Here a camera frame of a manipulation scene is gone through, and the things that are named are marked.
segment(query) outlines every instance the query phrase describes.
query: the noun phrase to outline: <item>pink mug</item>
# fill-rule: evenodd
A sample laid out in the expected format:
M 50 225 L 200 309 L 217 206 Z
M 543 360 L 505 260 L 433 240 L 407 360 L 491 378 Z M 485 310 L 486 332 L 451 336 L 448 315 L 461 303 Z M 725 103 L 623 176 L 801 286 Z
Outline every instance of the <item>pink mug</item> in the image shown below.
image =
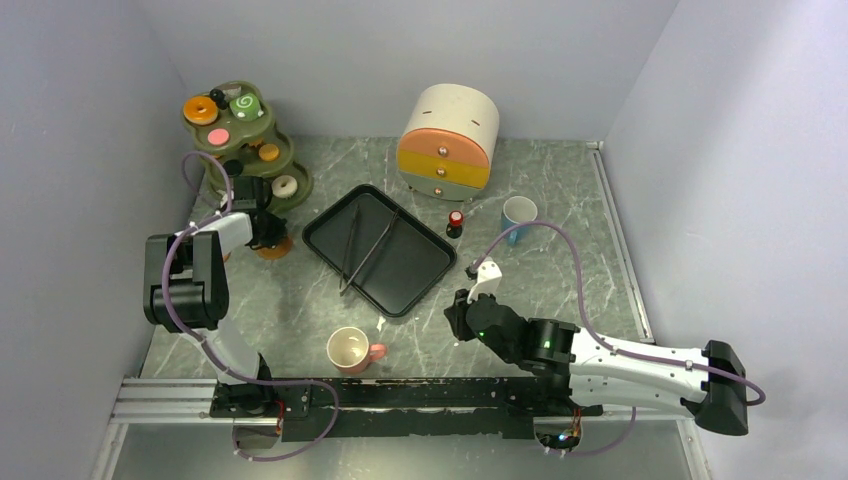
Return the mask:
M 371 345 L 365 332 L 356 327 L 343 327 L 327 340 L 327 356 L 342 373 L 362 373 L 372 362 L 386 356 L 389 349 L 382 343 Z

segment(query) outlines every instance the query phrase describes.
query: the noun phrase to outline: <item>black baking tray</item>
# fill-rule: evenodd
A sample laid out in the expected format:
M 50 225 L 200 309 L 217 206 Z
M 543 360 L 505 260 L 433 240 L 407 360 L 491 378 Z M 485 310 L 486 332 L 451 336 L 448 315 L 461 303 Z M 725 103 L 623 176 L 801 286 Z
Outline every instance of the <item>black baking tray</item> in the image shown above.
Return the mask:
M 456 263 L 456 250 L 380 189 L 359 185 L 303 229 L 303 243 L 336 272 L 341 272 L 357 204 L 359 220 L 345 265 L 345 279 L 362 262 L 397 210 L 394 227 L 350 288 L 383 315 L 402 317 Z

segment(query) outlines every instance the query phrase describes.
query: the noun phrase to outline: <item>white wall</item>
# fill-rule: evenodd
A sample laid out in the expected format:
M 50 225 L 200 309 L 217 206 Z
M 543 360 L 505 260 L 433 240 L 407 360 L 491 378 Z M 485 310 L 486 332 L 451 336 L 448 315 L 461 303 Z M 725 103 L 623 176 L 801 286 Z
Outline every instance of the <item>white wall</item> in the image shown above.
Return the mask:
M 683 0 L 607 137 L 664 344 L 731 342 L 770 394 L 717 479 L 848 478 L 848 4 Z
M 677 0 L 141 0 L 186 85 L 256 83 L 296 133 L 398 136 L 436 83 L 501 135 L 598 140 Z
M 0 478 L 88 478 L 152 328 L 144 240 L 188 213 L 186 94 L 123 0 L 0 10 Z

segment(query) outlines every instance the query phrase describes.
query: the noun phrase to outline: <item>gray marble surface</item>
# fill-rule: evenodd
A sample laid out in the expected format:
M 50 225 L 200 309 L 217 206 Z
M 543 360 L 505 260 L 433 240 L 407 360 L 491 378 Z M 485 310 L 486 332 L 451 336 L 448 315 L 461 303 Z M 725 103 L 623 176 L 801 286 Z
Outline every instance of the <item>gray marble surface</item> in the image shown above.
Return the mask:
M 585 272 L 587 310 L 597 330 L 639 339 L 602 192 L 583 142 L 500 140 L 489 185 L 468 203 L 410 191 L 397 172 L 396 147 L 394 138 L 296 138 L 298 159 L 316 183 L 312 196 L 287 216 L 295 248 L 277 261 L 240 248 L 227 262 L 230 317 L 274 376 L 339 376 L 325 346 L 333 331 L 348 325 L 389 348 L 362 377 L 526 375 L 480 342 L 457 342 L 442 314 L 455 290 L 471 287 L 463 270 L 500 232 L 503 202 L 513 195 L 532 199 L 540 219 L 563 226 L 574 238 Z M 443 237 L 448 213 L 465 213 L 463 235 L 449 239 L 458 253 L 456 265 L 403 318 L 382 318 L 352 290 L 340 298 L 338 276 L 300 240 L 307 223 L 362 183 L 376 185 Z M 192 219 L 209 210 L 198 202 Z M 515 247 L 502 242 L 492 255 L 504 274 L 500 303 L 524 317 L 580 324 L 571 256 L 555 232 L 538 227 Z M 142 377 L 214 378 L 214 373 L 192 345 L 160 327 Z

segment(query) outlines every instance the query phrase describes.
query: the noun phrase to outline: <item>blue mug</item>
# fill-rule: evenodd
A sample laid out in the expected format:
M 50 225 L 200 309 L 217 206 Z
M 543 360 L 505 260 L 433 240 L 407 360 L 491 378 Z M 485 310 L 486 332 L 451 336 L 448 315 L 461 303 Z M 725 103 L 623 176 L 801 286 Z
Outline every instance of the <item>blue mug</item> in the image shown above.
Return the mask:
M 527 197 L 510 197 L 504 202 L 503 211 L 501 211 L 501 231 L 507 228 L 524 222 L 532 222 L 539 215 L 539 209 L 533 200 Z M 518 240 L 527 233 L 529 227 L 517 228 L 506 237 L 506 243 L 513 246 L 518 243 Z

